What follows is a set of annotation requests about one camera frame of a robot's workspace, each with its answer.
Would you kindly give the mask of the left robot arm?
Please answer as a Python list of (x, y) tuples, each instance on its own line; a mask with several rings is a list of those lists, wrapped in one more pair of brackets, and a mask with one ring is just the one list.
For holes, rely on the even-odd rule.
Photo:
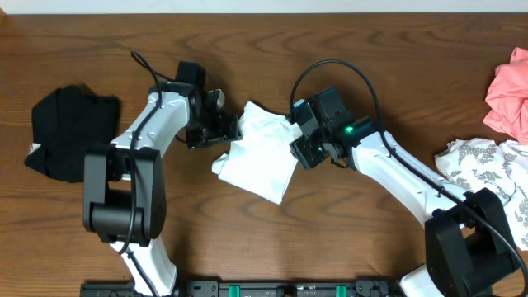
[(240, 140), (238, 117), (224, 111), (224, 93), (205, 90), (206, 70), (181, 61), (174, 78), (154, 73), (148, 103), (108, 144), (87, 151), (83, 225), (123, 258), (133, 280), (85, 284), (82, 296), (176, 296), (177, 267), (161, 232), (167, 199), (163, 155), (180, 131), (189, 149)]

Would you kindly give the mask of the white printed t-shirt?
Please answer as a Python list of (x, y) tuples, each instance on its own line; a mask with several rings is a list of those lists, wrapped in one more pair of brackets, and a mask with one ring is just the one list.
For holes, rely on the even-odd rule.
[(224, 182), (279, 205), (298, 162), (290, 143), (302, 135), (300, 127), (250, 101), (238, 128), (243, 137), (213, 162), (212, 172)]

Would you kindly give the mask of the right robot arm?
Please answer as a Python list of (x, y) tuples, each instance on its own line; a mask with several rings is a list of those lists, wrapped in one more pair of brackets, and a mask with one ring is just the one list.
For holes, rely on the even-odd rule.
[(302, 135), (290, 147), (302, 167), (325, 159), (379, 183), (425, 229), (424, 265), (403, 276), (402, 296), (490, 296), (493, 286), (525, 271), (497, 195), (447, 181), (368, 117), (355, 118), (334, 87), (290, 104)]

